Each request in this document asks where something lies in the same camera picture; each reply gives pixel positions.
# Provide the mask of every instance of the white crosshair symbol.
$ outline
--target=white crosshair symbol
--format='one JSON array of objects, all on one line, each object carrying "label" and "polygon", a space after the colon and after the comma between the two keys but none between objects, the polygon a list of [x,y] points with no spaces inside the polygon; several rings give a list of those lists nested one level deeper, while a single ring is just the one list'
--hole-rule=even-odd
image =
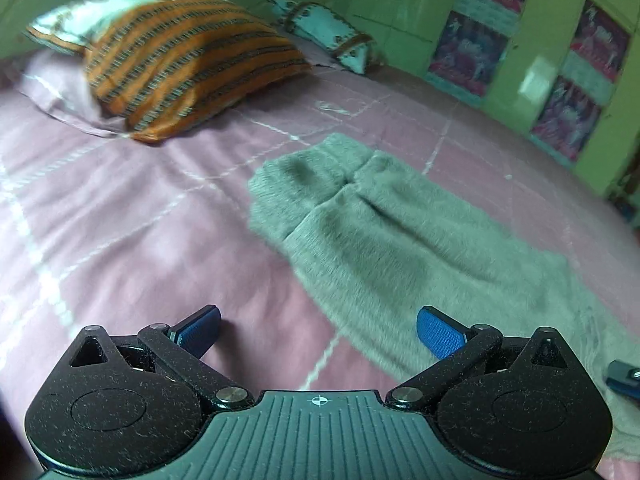
[{"label": "white crosshair symbol", "polygon": [[309,402],[314,403],[316,406],[324,406],[326,403],[330,402],[329,399],[323,397],[322,395],[315,396]]}]

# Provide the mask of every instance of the folded garment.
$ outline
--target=folded garment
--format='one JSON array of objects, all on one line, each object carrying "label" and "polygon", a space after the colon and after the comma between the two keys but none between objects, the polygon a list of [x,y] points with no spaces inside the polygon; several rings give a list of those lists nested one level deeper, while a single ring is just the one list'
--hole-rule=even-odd
[{"label": "folded garment", "polygon": [[266,162],[249,190],[250,228],[289,259],[328,319],[384,371],[405,380],[436,361],[415,333],[425,304],[505,335],[553,326],[609,405],[608,453],[640,460],[640,410],[603,378],[610,361],[638,360],[640,340],[564,256],[533,249],[388,153],[341,134]]}]

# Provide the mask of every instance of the gray ribbed plate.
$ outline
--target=gray ribbed plate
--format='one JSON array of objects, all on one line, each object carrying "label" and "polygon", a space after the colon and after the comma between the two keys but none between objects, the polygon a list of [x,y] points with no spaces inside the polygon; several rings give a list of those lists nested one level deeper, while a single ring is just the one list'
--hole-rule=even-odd
[{"label": "gray ribbed plate", "polygon": [[[489,479],[457,460],[425,419],[374,392],[265,392],[216,415],[184,455],[139,480]],[[42,480],[68,480],[49,472]]]}]

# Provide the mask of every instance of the pink bedsheet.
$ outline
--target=pink bedsheet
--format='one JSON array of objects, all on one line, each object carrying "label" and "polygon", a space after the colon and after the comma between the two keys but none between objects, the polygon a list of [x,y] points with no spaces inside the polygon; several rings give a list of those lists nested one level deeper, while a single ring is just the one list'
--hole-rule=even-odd
[{"label": "pink bedsheet", "polygon": [[[225,326],[204,361],[255,393],[394,386],[246,227],[255,169],[332,132],[397,155],[565,254],[640,333],[640,251],[608,206],[479,112],[394,70],[374,78],[317,68],[156,148],[75,130],[2,81],[0,393],[14,428],[80,327],[131,334],[207,303]],[[640,479],[636,464],[600,470]]]}]

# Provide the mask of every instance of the orange striped pillow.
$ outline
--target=orange striped pillow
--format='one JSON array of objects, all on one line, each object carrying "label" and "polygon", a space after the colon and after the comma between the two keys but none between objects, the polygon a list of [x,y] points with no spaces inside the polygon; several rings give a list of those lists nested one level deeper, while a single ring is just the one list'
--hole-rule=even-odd
[{"label": "orange striped pillow", "polygon": [[154,143],[264,86],[310,68],[286,38],[226,0],[155,2],[130,10],[86,54],[92,93]]}]

